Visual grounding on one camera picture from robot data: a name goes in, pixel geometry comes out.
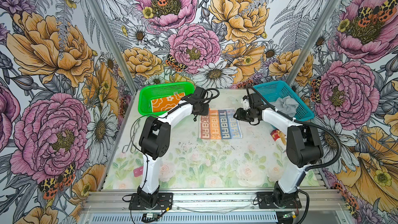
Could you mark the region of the grey blue towel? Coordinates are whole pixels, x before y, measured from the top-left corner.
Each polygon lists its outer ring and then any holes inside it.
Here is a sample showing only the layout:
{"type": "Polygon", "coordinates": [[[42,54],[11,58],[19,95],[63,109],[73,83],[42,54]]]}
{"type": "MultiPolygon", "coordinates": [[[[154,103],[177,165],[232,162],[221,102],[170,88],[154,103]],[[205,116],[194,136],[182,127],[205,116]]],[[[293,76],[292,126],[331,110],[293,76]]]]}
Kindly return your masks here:
{"type": "Polygon", "coordinates": [[[243,135],[238,120],[234,118],[234,108],[210,109],[207,116],[200,117],[200,139],[231,140],[242,139],[243,135]]]}

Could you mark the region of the plain grey towel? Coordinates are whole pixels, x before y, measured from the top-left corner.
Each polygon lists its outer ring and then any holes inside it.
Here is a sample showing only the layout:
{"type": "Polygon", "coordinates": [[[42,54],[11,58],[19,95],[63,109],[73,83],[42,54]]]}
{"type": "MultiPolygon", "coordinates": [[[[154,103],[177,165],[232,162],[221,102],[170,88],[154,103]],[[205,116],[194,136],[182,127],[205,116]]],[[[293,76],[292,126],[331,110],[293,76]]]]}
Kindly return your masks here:
{"type": "Polygon", "coordinates": [[[276,101],[271,102],[271,104],[278,111],[281,111],[289,117],[294,117],[299,107],[299,103],[291,96],[286,96],[284,98],[279,97],[276,101]]]}

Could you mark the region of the orange white patterned towel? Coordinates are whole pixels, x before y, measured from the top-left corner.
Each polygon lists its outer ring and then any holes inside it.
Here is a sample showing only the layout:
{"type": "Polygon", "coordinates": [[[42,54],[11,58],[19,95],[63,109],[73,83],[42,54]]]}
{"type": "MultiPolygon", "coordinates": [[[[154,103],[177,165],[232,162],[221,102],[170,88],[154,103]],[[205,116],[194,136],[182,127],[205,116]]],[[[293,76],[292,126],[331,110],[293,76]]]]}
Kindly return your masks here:
{"type": "Polygon", "coordinates": [[[167,112],[178,105],[180,100],[186,96],[183,93],[174,93],[173,95],[151,100],[151,109],[153,113],[167,112]]]}

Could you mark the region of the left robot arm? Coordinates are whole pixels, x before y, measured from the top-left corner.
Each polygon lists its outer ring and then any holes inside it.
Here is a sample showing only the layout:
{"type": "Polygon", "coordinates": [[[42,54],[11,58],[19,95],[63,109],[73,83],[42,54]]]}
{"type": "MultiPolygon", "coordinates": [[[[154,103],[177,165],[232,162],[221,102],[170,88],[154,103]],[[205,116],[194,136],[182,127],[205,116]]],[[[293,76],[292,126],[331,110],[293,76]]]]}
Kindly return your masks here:
{"type": "Polygon", "coordinates": [[[143,178],[137,188],[135,201],[147,209],[159,205],[160,159],[167,153],[171,142],[172,127],[186,117],[206,116],[209,103],[219,96],[219,91],[197,87],[193,93],[184,95],[162,115],[147,115],[138,145],[144,159],[143,178]]]}

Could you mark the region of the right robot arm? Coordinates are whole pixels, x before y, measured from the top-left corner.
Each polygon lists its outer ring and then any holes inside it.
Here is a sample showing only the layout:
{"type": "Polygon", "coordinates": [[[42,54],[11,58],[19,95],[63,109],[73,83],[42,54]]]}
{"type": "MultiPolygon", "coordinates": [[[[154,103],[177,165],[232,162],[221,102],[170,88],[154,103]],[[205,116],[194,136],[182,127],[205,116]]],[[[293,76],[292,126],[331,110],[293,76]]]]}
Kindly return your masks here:
{"type": "Polygon", "coordinates": [[[250,124],[255,120],[264,121],[286,135],[286,154],[290,163],[275,184],[272,199],[277,207],[289,206],[297,199],[300,184],[309,170],[328,167],[339,160],[342,143],[329,130],[284,114],[257,93],[244,96],[242,103],[243,107],[234,114],[235,119],[250,124]],[[323,164],[317,164],[324,155],[319,130],[329,133],[337,147],[334,157],[323,164]]]}

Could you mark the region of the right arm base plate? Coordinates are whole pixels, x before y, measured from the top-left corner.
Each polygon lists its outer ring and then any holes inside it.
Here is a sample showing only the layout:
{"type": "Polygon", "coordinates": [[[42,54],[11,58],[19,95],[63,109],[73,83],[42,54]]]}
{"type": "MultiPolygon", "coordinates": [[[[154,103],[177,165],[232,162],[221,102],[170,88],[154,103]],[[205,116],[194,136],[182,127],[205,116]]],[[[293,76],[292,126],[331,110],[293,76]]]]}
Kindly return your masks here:
{"type": "Polygon", "coordinates": [[[257,192],[259,209],[301,208],[298,193],[257,192]]]}

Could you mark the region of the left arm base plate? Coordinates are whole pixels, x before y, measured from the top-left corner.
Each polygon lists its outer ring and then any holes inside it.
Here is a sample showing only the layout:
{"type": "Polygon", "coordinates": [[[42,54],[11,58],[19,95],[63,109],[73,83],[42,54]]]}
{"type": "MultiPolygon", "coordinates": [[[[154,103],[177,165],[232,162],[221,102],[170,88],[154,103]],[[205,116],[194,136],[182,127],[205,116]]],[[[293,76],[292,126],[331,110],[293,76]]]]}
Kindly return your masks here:
{"type": "Polygon", "coordinates": [[[130,202],[129,210],[161,210],[172,209],[174,194],[170,192],[161,192],[153,195],[143,193],[139,195],[134,193],[130,202]]]}

